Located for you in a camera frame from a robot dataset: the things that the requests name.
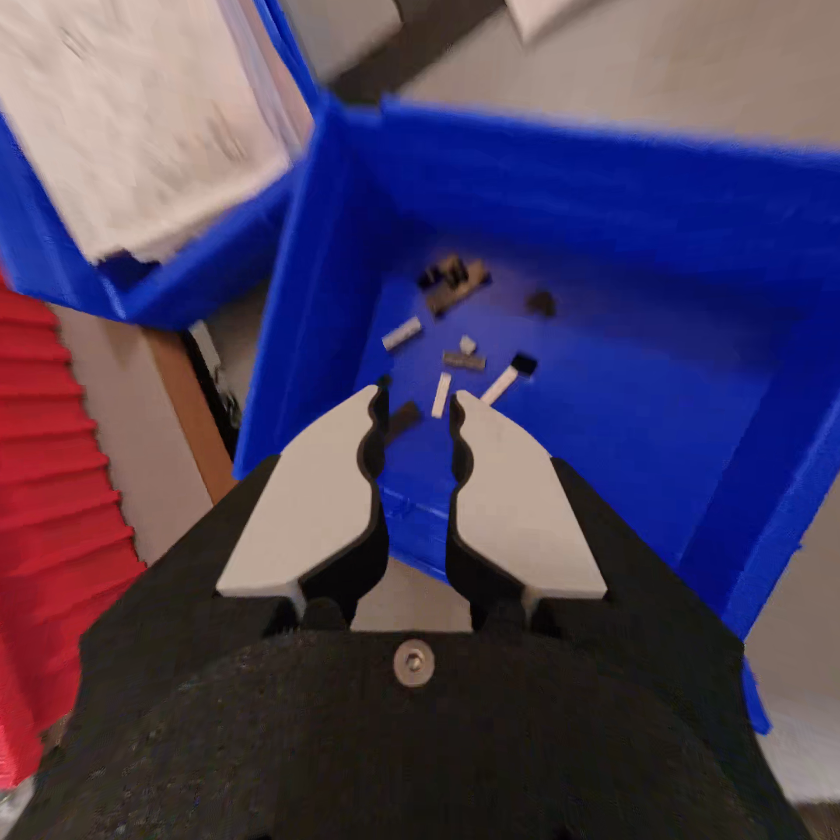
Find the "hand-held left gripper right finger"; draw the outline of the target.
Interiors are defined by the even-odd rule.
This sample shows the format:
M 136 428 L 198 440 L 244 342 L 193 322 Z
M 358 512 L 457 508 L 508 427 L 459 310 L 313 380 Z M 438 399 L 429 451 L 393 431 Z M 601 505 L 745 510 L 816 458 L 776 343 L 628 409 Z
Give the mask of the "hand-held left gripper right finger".
M 545 602 L 603 602 L 607 584 L 545 447 L 467 391 L 451 398 L 449 432 L 446 575 L 471 630 L 498 612 L 529 627 Z

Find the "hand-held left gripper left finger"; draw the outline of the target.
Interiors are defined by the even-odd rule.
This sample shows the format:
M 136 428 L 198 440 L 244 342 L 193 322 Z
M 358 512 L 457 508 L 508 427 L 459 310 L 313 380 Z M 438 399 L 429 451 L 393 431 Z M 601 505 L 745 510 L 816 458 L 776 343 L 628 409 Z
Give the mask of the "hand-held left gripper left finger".
M 223 597 L 279 597 L 303 622 L 330 602 L 351 627 L 382 580 L 390 541 L 377 480 L 389 392 L 367 385 L 282 450 L 215 584 Z

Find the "grey desk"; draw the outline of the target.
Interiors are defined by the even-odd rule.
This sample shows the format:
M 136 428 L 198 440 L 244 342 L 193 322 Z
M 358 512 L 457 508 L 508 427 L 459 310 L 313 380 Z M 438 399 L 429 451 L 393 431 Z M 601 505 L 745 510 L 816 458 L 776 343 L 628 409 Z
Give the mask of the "grey desk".
M 606 2 L 530 49 L 499 13 L 392 101 L 838 151 L 838 2 Z M 745 639 L 786 794 L 838 802 L 838 473 Z

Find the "wooden edged side table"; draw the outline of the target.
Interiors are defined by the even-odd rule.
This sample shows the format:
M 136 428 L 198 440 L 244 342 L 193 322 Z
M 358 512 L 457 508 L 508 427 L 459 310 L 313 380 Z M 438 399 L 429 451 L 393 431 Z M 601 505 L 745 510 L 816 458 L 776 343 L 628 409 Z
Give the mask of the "wooden edged side table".
M 154 564 L 237 483 L 185 342 L 178 332 L 49 307 L 137 554 Z

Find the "light grey angled plate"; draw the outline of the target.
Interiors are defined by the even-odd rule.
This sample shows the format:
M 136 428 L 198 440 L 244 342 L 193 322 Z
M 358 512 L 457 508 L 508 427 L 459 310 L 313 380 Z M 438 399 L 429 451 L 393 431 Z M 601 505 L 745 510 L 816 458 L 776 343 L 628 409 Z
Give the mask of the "light grey angled plate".
M 424 326 L 418 316 L 409 318 L 398 327 L 382 336 L 381 341 L 385 352 L 392 353 L 396 351 L 405 343 L 418 337 L 423 330 Z

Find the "red storage bin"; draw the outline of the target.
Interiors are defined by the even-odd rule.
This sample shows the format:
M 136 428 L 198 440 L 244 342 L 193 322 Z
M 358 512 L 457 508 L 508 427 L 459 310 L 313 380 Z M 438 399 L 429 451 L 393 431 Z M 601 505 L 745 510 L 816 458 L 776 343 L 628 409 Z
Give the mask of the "red storage bin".
M 2 789 L 76 704 L 79 641 L 142 574 L 84 391 L 40 301 L 1 290 Z

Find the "blue storage bin stack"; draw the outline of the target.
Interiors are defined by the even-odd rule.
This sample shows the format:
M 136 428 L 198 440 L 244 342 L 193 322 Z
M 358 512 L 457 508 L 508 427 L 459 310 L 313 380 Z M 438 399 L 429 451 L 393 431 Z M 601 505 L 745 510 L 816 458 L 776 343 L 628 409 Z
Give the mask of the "blue storage bin stack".
M 254 2 L 311 115 L 319 88 L 279 2 Z M 2 111 L 2 263 L 15 291 L 102 318 L 184 329 L 270 273 L 295 164 L 166 259 L 122 253 L 92 264 L 79 251 Z

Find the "printed paper sheet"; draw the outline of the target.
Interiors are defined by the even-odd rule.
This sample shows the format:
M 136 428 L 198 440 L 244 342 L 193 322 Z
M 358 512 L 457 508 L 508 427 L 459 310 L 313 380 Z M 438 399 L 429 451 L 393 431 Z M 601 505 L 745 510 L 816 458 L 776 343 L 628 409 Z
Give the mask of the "printed paper sheet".
M 312 131 L 254 2 L 2 1 L 1 95 L 92 264 L 170 258 Z

